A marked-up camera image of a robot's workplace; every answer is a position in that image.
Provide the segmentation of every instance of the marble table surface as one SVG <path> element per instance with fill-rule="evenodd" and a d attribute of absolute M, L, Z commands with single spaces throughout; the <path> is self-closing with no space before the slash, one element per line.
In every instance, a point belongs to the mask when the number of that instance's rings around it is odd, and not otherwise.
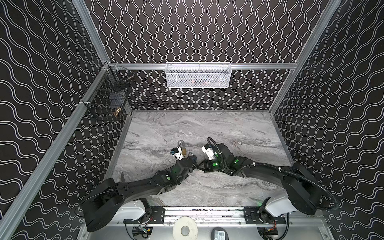
<path fill-rule="evenodd" d="M 141 180 L 172 166 L 169 152 L 178 140 L 200 163 L 207 157 L 201 150 L 207 137 L 235 156 L 290 166 L 267 112 L 134 112 L 113 178 Z M 259 179 L 194 170 L 174 190 L 147 199 L 162 206 L 258 206 L 277 188 Z"/>

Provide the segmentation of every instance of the patterned wall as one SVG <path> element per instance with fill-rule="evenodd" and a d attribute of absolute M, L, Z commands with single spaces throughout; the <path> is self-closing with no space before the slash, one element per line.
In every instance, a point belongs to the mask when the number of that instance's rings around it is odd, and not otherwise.
<path fill-rule="evenodd" d="M 115 63 L 291 63 L 327 0 L 85 0 Z"/>
<path fill-rule="evenodd" d="M 384 239 L 384 1 L 344 0 L 275 118 L 295 161 L 338 196 L 337 240 Z"/>
<path fill-rule="evenodd" d="M 0 219 L 101 63 L 70 0 L 0 0 Z"/>
<path fill-rule="evenodd" d="M 117 76 L 126 71 L 119 70 Z M 168 88 L 164 71 L 138 71 L 129 103 L 139 110 L 269 110 L 289 70 L 232 71 L 228 88 Z"/>
<path fill-rule="evenodd" d="M 74 211 L 103 181 L 123 126 L 123 121 L 96 121 L 87 112 L 12 239 L 77 238 L 83 219 Z"/>

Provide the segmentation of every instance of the white mesh basket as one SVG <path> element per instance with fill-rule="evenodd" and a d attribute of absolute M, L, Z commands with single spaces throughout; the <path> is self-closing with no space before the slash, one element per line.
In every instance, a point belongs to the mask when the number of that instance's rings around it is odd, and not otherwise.
<path fill-rule="evenodd" d="M 166 63 L 169 88 L 227 88 L 230 63 Z"/>

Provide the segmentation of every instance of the gold object in basket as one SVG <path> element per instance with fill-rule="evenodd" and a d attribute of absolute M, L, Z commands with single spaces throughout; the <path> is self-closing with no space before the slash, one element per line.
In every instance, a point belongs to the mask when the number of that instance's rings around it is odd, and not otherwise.
<path fill-rule="evenodd" d="M 121 107 L 117 107 L 116 110 L 113 112 L 113 115 L 115 117 L 117 117 L 119 115 L 119 113 L 121 112 L 122 108 Z"/>

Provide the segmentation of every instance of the black wire basket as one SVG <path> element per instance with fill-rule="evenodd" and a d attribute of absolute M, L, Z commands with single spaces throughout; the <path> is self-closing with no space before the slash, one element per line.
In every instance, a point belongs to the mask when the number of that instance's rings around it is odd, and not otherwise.
<path fill-rule="evenodd" d="M 107 73 L 99 83 L 92 95 L 91 102 L 86 106 L 91 115 L 98 121 L 124 121 L 127 118 L 125 105 L 128 91 L 135 79 L 135 74 L 126 74 L 118 78 L 112 73 Z"/>

